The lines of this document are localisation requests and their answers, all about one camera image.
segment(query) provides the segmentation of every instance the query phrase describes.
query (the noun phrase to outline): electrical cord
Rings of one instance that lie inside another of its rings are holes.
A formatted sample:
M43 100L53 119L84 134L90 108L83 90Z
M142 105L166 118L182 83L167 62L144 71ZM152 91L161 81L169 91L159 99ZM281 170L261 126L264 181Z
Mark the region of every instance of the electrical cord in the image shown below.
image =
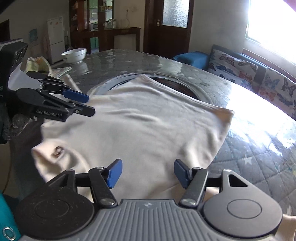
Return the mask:
M9 183L10 175L11 175L11 169L12 169L12 162L10 161L6 183L5 183L5 186L4 186L3 191L2 191L3 194L4 194L4 192L6 191L6 189L8 187L8 183Z
M126 20L128 21L128 26L127 26L127 28L129 28L130 22L129 22L129 19L128 19L128 9L126 10Z

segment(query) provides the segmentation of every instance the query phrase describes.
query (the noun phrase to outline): floor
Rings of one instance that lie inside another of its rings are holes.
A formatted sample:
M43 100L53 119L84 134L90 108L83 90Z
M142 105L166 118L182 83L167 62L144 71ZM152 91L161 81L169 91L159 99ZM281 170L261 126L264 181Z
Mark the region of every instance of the floor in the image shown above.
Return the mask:
M9 165L10 165L9 143L5 145L0 145L0 153L1 153L0 155L0 190L2 192L7 182L7 176L9 172ZM11 197L18 196L18 189L15 184L13 170L11 171L8 186L4 194L9 195Z

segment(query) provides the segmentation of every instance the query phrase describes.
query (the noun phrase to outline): metal pivot screw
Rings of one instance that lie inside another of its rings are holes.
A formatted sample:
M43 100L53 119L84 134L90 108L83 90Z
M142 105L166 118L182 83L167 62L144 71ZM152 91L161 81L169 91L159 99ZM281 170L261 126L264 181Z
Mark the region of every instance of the metal pivot screw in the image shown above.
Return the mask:
M103 206L112 206L115 204L115 200L111 199L111 198L103 198L100 200L100 203L103 205Z
M3 228L2 233L3 233L3 236L10 241L15 240L17 237L15 234L15 231L11 227L8 227L8 226Z
M185 198L180 201L180 203L185 207L192 207L196 204L196 201L192 198Z

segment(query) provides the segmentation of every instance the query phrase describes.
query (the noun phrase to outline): folded cloth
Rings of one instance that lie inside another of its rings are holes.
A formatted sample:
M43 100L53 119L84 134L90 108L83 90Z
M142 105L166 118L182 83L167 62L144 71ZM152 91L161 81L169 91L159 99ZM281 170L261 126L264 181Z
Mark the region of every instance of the folded cloth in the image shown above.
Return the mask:
M233 111L207 104L146 75L105 95L91 96L92 117L72 115L65 123L42 125L43 141L32 149L45 181L65 169L88 172L123 160L114 196L179 200L184 189L174 175L174 160L207 168L220 149ZM82 194L89 197L89 189Z
M52 68L48 61L41 56L37 58L28 58L25 72L28 71L35 71L45 75L51 75Z

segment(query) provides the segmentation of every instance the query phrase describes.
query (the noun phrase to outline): white bowl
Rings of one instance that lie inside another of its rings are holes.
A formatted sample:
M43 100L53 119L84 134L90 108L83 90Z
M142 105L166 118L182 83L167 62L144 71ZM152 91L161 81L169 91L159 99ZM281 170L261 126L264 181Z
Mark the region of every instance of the white bowl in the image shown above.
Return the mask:
M67 64L77 64L85 58L85 55L86 48L79 48L62 53L62 58Z

